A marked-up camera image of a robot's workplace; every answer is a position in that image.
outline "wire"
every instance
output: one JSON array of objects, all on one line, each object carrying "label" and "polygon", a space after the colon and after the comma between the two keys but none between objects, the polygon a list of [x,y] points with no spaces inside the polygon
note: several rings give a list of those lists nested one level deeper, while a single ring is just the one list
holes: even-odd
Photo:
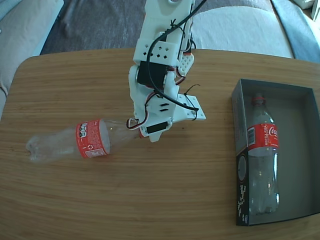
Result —
[{"label": "wire", "polygon": [[200,84],[194,84],[191,87],[188,88],[188,90],[184,93],[184,95],[186,95],[193,87],[195,86],[201,86]]},{"label": "wire", "polygon": [[142,127],[149,119],[149,112],[147,111],[147,105],[148,105],[148,102],[151,100],[152,97],[154,97],[156,95],[155,92],[152,92],[150,93],[147,97],[146,97],[146,100],[145,100],[145,104],[144,104],[144,112],[145,112],[145,117],[144,117],[144,120],[141,122],[141,123],[138,123],[134,126],[130,126],[130,123],[132,120],[134,121],[137,121],[138,119],[133,119],[133,118],[129,118],[127,121],[126,121],[126,127],[129,129],[129,130],[136,130],[140,127]]},{"label": "wire", "polygon": [[[195,84],[192,85],[191,87],[189,87],[189,89],[183,94],[185,96],[185,98],[191,103],[191,105],[195,108],[195,105],[192,103],[192,101],[189,99],[189,97],[187,96],[187,93],[195,86],[200,86],[200,84]],[[195,118],[192,119],[192,121],[197,120],[198,118],[198,111],[195,111]]]},{"label": "wire", "polygon": [[184,80],[186,80],[186,76],[182,76],[182,75],[180,74],[178,67],[175,68],[175,73],[178,75],[178,77],[180,77],[180,79],[175,82],[175,85],[179,85],[179,84],[181,84]]},{"label": "wire", "polygon": [[191,40],[189,39],[188,40],[188,43],[187,43],[187,45],[186,45],[186,50],[183,50],[183,52],[185,53],[185,52],[188,52],[190,49],[191,49],[191,47],[192,47],[192,43],[191,43]]},{"label": "wire", "polygon": [[152,79],[152,76],[151,76],[151,72],[150,72],[150,59],[151,59],[151,54],[152,54],[152,51],[153,49],[155,48],[156,44],[164,39],[166,36],[168,36],[169,34],[171,34],[173,31],[177,30],[178,28],[180,28],[183,24],[185,24],[190,18],[192,18],[196,12],[206,3],[207,0],[202,0],[202,2],[185,18],[183,19],[181,22],[179,22],[178,24],[172,24],[172,27],[168,30],[166,30],[161,36],[157,37],[153,43],[151,44],[150,48],[149,48],[149,51],[148,51],[148,54],[146,56],[146,70],[147,70],[147,73],[149,75],[149,79],[150,79],[150,82],[154,88],[154,91],[155,93],[159,94],[161,97],[167,99],[168,101],[182,107],[182,108],[185,108],[185,109],[188,109],[188,110],[193,110],[193,111],[198,111],[199,108],[196,108],[196,107],[190,107],[190,106],[186,106],[184,105],[183,103],[177,101],[176,99],[173,99],[172,97],[166,95],[163,91],[161,91],[157,86],[156,84],[154,83],[153,79]]},{"label": "wire", "polygon": [[184,80],[186,80],[185,77],[181,77],[178,81],[175,82],[175,85],[181,84]]},{"label": "wire", "polygon": [[[195,105],[192,103],[192,101],[188,98],[187,94],[183,94],[183,95],[185,95],[185,98],[188,99],[188,101],[191,103],[191,105],[193,107],[195,107]],[[194,117],[194,119],[192,119],[192,121],[197,120],[197,118],[198,118],[198,111],[195,111],[195,117]]]},{"label": "wire", "polygon": [[197,45],[196,45],[195,41],[193,39],[191,39],[190,41],[191,41],[191,45],[194,46],[194,49],[197,49]]}]

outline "empty plastic bottle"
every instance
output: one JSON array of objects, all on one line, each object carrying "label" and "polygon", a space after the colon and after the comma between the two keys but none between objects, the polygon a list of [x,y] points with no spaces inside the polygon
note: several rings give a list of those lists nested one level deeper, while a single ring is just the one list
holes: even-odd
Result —
[{"label": "empty plastic bottle", "polygon": [[125,123],[98,119],[79,123],[60,132],[33,136],[26,144],[33,163],[49,163],[61,158],[93,158],[113,154],[139,137],[139,129]]}]

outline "bottle cap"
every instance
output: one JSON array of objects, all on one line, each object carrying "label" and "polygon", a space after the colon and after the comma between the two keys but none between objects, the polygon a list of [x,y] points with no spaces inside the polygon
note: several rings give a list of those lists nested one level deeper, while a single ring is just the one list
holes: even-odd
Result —
[{"label": "bottle cap", "polygon": [[256,93],[253,97],[252,97],[252,100],[251,100],[251,103],[253,105],[256,105],[256,104],[264,104],[266,103],[266,99],[265,97],[261,94],[261,93]]}]

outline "cardboard box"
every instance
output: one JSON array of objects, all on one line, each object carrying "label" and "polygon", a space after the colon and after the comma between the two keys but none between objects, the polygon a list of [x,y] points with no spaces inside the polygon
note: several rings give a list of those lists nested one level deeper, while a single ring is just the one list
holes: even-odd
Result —
[{"label": "cardboard box", "polygon": [[[262,93],[278,128],[279,206],[274,213],[249,213],[247,120],[251,98]],[[252,226],[287,221],[320,213],[320,118],[311,88],[241,79],[232,93],[237,205],[236,224]]]}]

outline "coca-cola logo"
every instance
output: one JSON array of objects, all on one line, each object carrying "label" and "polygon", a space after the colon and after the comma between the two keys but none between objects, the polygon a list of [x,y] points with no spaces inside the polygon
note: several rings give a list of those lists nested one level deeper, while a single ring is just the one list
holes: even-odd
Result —
[{"label": "coca-cola logo", "polygon": [[275,127],[274,126],[272,126],[272,127],[270,127],[270,129],[269,129],[269,135],[270,136],[278,136],[278,131],[277,130],[275,130]]}]

